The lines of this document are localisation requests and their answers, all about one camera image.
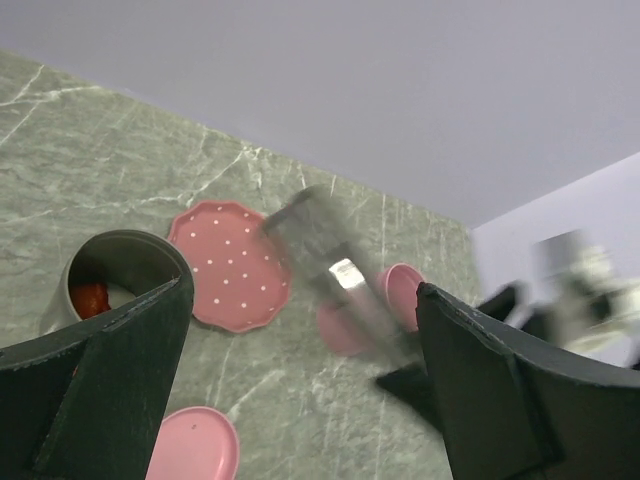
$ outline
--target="gray marble table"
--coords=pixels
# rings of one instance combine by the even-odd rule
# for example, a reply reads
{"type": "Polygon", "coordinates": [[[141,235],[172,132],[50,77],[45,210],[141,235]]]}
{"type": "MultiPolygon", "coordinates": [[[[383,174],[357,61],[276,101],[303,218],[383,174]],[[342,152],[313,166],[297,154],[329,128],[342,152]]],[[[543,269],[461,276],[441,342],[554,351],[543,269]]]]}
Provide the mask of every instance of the gray marble table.
{"type": "MultiPolygon", "coordinates": [[[[270,213],[311,184],[346,206],[380,269],[408,262],[478,299],[468,232],[453,220],[6,52],[0,66],[0,347],[36,336],[90,235],[166,235],[205,198],[270,213]]],[[[265,328],[232,335],[194,320],[168,412],[225,412],[240,436],[239,480],[450,478],[438,435],[371,388],[378,367],[327,350],[315,308],[294,283],[265,328]]]]}

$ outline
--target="pink cup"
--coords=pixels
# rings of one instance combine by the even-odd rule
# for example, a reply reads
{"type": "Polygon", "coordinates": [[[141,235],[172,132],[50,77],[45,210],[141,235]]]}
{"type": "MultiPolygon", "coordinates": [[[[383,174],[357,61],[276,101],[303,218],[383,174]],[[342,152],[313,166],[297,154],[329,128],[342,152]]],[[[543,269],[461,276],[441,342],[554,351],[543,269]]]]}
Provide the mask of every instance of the pink cup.
{"type": "MultiPolygon", "coordinates": [[[[378,275],[379,288],[410,331],[418,329],[416,290],[424,281],[420,272],[406,263],[396,263],[378,275]]],[[[352,331],[348,320],[341,318],[331,305],[318,308],[316,321],[320,336],[332,352],[350,357],[369,348],[367,339],[360,332],[352,331]]]]}

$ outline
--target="metal pot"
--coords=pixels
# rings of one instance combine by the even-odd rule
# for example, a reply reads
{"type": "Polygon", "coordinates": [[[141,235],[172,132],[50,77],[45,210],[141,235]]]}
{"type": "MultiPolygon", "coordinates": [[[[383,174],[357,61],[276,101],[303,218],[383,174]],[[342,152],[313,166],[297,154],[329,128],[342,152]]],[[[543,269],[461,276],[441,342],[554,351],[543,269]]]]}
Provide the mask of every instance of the metal pot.
{"type": "Polygon", "coordinates": [[[139,296],[184,276],[193,284],[182,254],[165,239],[140,230],[111,230],[87,240],[71,257],[40,319],[40,335],[82,321],[69,287],[86,283],[113,284],[139,296]]]}

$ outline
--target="red object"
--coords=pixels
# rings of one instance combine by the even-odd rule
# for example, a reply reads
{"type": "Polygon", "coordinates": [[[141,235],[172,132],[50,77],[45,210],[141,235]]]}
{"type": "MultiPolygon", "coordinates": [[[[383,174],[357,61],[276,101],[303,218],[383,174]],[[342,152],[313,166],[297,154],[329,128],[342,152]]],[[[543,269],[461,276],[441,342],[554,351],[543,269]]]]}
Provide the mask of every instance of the red object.
{"type": "Polygon", "coordinates": [[[222,413],[190,407],[162,422],[146,480],[233,480],[240,443],[222,413]]]}
{"type": "MultiPolygon", "coordinates": [[[[418,329],[416,290],[420,282],[424,281],[420,272],[405,263],[392,265],[378,276],[378,287],[409,331],[418,329]]],[[[324,304],[318,308],[316,322],[318,332],[327,347],[338,355],[350,357],[371,347],[365,336],[353,327],[350,328],[349,319],[338,315],[331,305],[324,304]]]]}
{"type": "Polygon", "coordinates": [[[260,239],[264,218],[205,200],[177,216],[169,241],[193,271],[193,315],[234,333],[267,325],[289,300],[291,273],[260,239]]]}
{"type": "Polygon", "coordinates": [[[102,283],[70,287],[69,296],[73,307],[82,320],[111,310],[107,286],[102,283]]]}

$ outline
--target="white wall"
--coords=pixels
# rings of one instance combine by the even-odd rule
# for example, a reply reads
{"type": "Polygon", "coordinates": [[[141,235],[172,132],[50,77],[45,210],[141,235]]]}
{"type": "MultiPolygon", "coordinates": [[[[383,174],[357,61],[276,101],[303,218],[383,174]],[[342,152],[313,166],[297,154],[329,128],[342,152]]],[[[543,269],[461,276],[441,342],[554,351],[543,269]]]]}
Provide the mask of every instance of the white wall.
{"type": "Polygon", "coordinates": [[[638,0],[0,0],[0,48],[474,227],[640,151],[639,18],[638,0]]]}
{"type": "Polygon", "coordinates": [[[520,279],[532,299],[547,298],[534,246],[576,229],[610,251],[621,276],[640,276],[640,153],[474,229],[485,294],[520,279]]]}

